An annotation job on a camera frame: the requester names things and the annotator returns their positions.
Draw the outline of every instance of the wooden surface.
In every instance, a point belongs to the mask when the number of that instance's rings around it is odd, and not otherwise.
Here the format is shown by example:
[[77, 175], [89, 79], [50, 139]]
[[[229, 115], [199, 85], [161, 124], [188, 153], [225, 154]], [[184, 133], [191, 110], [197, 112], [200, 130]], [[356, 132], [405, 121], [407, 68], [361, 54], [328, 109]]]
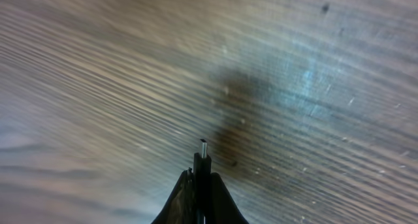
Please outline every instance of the wooden surface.
[[250, 223], [417, 223], [418, 0], [0, 0], [0, 223], [149, 223], [199, 138]]

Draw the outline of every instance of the metal tip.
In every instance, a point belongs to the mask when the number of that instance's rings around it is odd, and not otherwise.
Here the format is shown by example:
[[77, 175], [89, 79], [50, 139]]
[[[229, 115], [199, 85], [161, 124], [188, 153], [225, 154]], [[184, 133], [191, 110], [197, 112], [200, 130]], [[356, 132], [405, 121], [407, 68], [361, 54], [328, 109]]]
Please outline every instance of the metal tip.
[[208, 156], [208, 143], [205, 139], [201, 139], [202, 141], [202, 158], [205, 159]]

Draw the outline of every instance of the wood grain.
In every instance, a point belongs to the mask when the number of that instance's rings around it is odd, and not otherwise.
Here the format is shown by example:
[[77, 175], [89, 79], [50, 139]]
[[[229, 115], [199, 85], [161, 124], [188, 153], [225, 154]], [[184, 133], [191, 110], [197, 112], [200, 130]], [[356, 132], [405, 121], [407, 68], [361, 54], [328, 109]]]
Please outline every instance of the wood grain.
[[416, 223], [418, 0], [0, 0], [0, 223], [149, 223], [199, 138], [250, 223]]

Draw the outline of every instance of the dark spot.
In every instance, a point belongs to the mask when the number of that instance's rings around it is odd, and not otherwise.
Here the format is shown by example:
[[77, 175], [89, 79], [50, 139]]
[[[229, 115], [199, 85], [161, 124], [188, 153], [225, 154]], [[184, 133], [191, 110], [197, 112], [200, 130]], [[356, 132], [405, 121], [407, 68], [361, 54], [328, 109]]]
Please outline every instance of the dark spot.
[[340, 32], [338, 32], [338, 35], [339, 35], [339, 36], [342, 36], [343, 34], [344, 34], [344, 28], [341, 28], [341, 29], [340, 29]]
[[326, 14], [328, 12], [328, 10], [329, 10], [329, 3], [326, 3], [322, 6], [321, 11], [322, 11], [323, 14]]

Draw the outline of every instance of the black device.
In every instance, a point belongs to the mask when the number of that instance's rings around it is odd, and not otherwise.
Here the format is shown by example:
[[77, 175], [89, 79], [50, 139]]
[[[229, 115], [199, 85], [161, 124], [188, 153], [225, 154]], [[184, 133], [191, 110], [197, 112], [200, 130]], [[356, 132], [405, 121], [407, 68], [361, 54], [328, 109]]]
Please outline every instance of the black device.
[[208, 144], [201, 141], [202, 153], [195, 153], [193, 170], [182, 172], [152, 224], [248, 224], [221, 176], [211, 173]]

